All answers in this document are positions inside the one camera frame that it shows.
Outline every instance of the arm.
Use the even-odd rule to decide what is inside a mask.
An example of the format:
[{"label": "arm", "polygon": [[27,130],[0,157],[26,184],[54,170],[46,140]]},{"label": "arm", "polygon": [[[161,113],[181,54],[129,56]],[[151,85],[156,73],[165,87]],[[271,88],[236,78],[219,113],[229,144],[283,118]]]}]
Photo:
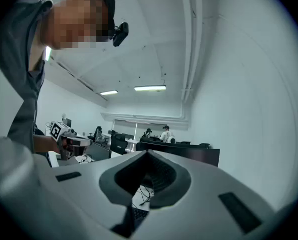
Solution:
[{"label": "arm", "polygon": [[161,134],[161,136],[160,136],[160,140],[161,140],[161,142],[163,142],[163,140],[164,140],[164,135],[165,135],[165,131],[162,132],[162,134]]},{"label": "arm", "polygon": [[57,142],[51,136],[33,135],[34,152],[54,151],[60,153]]}]

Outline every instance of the person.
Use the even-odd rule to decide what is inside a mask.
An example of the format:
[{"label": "person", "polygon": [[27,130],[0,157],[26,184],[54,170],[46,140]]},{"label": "person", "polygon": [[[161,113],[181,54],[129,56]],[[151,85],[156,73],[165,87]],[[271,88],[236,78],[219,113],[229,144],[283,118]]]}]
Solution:
[{"label": "person", "polygon": [[148,128],[146,132],[143,133],[142,137],[147,137],[149,138],[150,134],[152,133],[151,129]]},{"label": "person", "polygon": [[168,138],[169,138],[170,136],[173,136],[173,137],[174,137],[174,135],[173,135],[173,133],[170,131],[170,127],[168,127],[167,125],[164,126],[163,129],[164,129],[164,132],[161,134],[161,136],[160,136],[160,140],[161,140],[161,142],[167,142],[167,141],[168,141]]},{"label": "person", "polygon": [[23,103],[7,136],[33,153],[59,153],[52,137],[33,134],[45,49],[108,41],[114,33],[115,0],[63,0],[55,5],[50,0],[16,0],[9,4],[0,17],[0,69]]}]

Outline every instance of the small camera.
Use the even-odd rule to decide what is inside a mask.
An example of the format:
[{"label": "small camera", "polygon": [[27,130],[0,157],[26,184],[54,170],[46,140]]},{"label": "small camera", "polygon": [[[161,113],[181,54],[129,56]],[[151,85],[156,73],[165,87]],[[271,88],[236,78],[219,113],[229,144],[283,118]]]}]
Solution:
[{"label": "small camera", "polygon": [[118,47],[128,35],[129,35],[129,24],[127,22],[123,22],[119,27],[115,29],[115,33],[112,37],[113,46]]}]

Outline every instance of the fluorescent light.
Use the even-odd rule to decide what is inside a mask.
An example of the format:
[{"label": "fluorescent light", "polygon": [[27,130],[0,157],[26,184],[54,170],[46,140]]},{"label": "fluorescent light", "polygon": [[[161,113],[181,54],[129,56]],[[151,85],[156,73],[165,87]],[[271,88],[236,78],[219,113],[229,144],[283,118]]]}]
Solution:
[{"label": "fluorescent light", "polygon": [[109,95],[109,94],[116,94],[118,93],[118,91],[116,90],[110,90],[110,91],[106,91],[106,92],[101,92],[101,95]]},{"label": "fluorescent light", "polygon": [[49,60],[50,53],[51,53],[51,48],[47,46],[47,48],[45,49],[45,60],[47,61]]},{"label": "fluorescent light", "polygon": [[136,91],[157,91],[157,90],[165,90],[167,87],[165,85],[151,85],[151,86],[137,86],[134,89]]}]

